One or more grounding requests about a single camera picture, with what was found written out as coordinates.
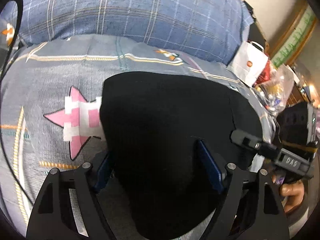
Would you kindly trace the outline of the person's right hand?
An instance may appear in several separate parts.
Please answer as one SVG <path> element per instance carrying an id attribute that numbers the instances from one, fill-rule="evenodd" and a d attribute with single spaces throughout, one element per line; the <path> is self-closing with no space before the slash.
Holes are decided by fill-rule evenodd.
<path id="1" fill-rule="evenodd" d="M 304 184 L 301 180 L 298 180 L 292 184 L 282 184 L 281 186 L 276 184 L 277 177 L 272 175 L 272 181 L 278 188 L 279 195 L 286 198 L 285 204 L 283 204 L 284 212 L 290 213 L 295 210 L 303 201 L 304 198 Z"/>

